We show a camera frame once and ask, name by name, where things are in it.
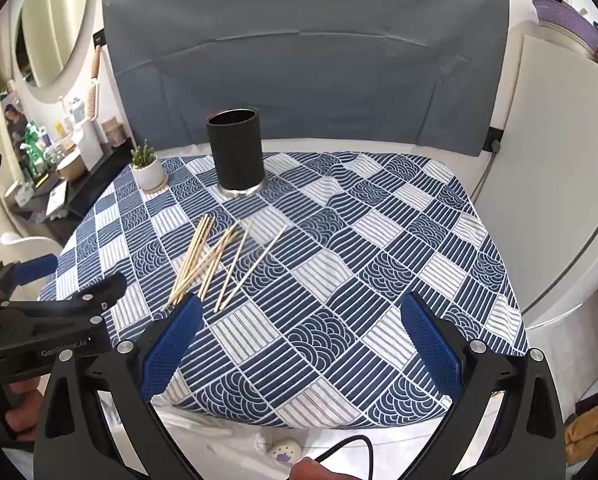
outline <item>table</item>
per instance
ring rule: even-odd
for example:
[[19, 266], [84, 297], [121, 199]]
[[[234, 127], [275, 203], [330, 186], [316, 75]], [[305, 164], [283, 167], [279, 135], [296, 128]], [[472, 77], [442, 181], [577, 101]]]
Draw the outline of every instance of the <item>table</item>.
[[265, 153], [257, 195], [219, 194], [211, 156], [166, 158], [169, 185], [146, 195], [125, 168], [70, 238], [41, 298], [65, 298], [112, 272], [126, 295], [105, 313], [112, 342], [136, 339], [162, 307], [205, 213], [209, 243], [252, 219], [239, 280], [289, 227], [228, 309], [212, 313], [236, 250], [204, 304], [204, 325], [162, 399], [261, 426], [374, 428], [441, 416], [441, 396], [400, 322], [422, 295], [466, 338], [528, 348], [502, 260], [459, 181], [423, 156]]

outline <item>human hand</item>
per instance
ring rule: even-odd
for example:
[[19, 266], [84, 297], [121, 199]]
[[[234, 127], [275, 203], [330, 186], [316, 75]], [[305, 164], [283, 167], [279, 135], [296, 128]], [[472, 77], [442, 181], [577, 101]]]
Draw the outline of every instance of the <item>human hand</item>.
[[304, 457], [290, 470], [290, 480], [359, 480], [359, 478], [333, 473], [312, 458]]
[[16, 394], [23, 394], [24, 400], [18, 408], [13, 408], [6, 412], [6, 422], [12, 431], [30, 430], [20, 434], [17, 440], [34, 440], [36, 438], [36, 423], [39, 420], [41, 403], [44, 400], [43, 394], [37, 390], [39, 386], [39, 377], [10, 384], [10, 389]]

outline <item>white ceramic pot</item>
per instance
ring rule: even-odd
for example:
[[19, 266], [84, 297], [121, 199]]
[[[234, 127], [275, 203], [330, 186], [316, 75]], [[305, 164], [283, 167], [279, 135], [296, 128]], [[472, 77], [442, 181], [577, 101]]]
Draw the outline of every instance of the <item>white ceramic pot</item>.
[[133, 167], [132, 172], [134, 173], [134, 179], [137, 182], [137, 186], [144, 191], [156, 189], [163, 184], [163, 181], [166, 178], [166, 172], [163, 171], [161, 161], [158, 157], [151, 165], [141, 168], [141, 170], [136, 170]]

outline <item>purple basket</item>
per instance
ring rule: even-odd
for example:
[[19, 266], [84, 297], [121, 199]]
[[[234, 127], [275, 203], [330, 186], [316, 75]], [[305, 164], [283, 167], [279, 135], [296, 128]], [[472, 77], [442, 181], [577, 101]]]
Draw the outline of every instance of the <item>purple basket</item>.
[[598, 30], [586, 18], [572, 7], [554, 0], [533, 0], [540, 22], [549, 22], [570, 30], [576, 36], [596, 50], [598, 46]]

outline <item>gray backdrop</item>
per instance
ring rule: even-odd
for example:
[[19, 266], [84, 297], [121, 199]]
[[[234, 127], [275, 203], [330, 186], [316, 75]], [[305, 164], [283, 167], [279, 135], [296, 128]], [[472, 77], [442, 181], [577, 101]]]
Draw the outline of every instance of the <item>gray backdrop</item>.
[[265, 139], [412, 142], [477, 155], [502, 70], [508, 0], [103, 0], [137, 140], [207, 142], [255, 107]]

